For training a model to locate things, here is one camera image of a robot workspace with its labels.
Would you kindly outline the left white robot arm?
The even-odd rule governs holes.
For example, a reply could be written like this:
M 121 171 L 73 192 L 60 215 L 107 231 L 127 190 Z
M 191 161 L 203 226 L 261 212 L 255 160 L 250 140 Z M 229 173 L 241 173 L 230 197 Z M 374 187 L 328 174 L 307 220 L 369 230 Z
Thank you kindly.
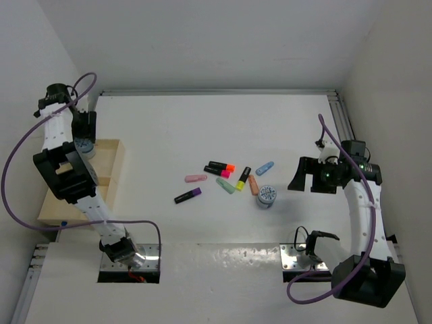
M 79 111 L 68 86 L 56 83 L 47 87 L 35 116 L 46 122 L 43 148 L 33 161 L 51 192 L 87 216 L 100 236 L 100 250 L 112 262 L 141 266 L 136 244 L 125 227 L 114 222 L 99 192 L 97 173 L 79 148 L 80 142 L 95 143 L 96 113 Z

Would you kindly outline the blue lidded jar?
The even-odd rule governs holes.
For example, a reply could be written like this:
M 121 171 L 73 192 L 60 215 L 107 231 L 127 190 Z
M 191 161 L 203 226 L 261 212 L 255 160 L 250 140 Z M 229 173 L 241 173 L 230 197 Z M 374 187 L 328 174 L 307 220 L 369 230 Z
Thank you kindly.
M 74 144 L 86 159 L 92 159 L 95 156 L 95 145 L 90 139 L 75 138 Z
M 256 196 L 256 203 L 260 208 L 269 209 L 273 206 L 277 198 L 277 190 L 269 185 L 264 185 L 259 188 Z

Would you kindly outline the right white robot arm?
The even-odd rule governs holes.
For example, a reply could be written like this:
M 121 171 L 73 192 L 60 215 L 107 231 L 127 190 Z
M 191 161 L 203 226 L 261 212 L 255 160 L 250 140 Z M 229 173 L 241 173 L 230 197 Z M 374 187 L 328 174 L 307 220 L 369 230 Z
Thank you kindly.
M 311 192 L 335 194 L 342 188 L 350 216 L 350 249 L 335 234 L 314 230 L 303 245 L 293 244 L 298 269 L 316 271 L 324 264 L 330 273 L 332 295 L 377 308 L 385 308 L 406 277 L 405 267 L 392 257 L 381 216 L 381 170 L 369 163 L 363 141 L 345 140 L 338 148 L 318 140 L 317 158 L 301 157 L 288 190 L 304 191 L 306 176 Z

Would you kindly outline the purple capped black highlighter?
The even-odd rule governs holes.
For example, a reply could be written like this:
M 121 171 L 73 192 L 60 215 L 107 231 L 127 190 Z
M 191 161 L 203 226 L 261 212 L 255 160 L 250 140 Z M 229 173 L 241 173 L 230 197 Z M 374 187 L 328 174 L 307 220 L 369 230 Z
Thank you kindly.
M 187 200 L 189 200 L 191 198 L 194 198 L 195 196 L 198 196 L 200 194 L 202 194 L 201 189 L 200 188 L 195 188 L 193 190 L 190 190 L 188 192 L 185 192 L 185 193 L 183 193 L 183 194 L 175 197 L 174 198 L 174 202 L 175 202 L 175 204 L 180 204 L 180 203 L 182 203 L 184 201 L 187 201 Z

